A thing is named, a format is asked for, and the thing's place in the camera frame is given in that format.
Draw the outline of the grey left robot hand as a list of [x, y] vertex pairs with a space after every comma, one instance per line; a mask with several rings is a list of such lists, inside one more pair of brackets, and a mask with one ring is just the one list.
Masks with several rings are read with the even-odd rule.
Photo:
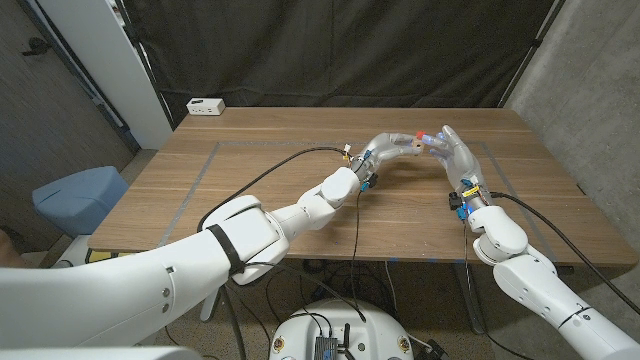
[[375, 136], [358, 154], [351, 165], [351, 170], [360, 180], [375, 173], [383, 162], [398, 156], [419, 155], [420, 145], [414, 145], [415, 137], [402, 133], [381, 133]]

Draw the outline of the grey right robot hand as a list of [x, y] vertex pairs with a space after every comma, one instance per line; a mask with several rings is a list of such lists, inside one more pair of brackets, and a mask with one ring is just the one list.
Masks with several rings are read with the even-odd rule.
[[468, 201], [493, 205], [477, 158], [452, 127], [444, 125], [437, 135], [422, 135], [429, 152], [444, 167], [454, 191]]

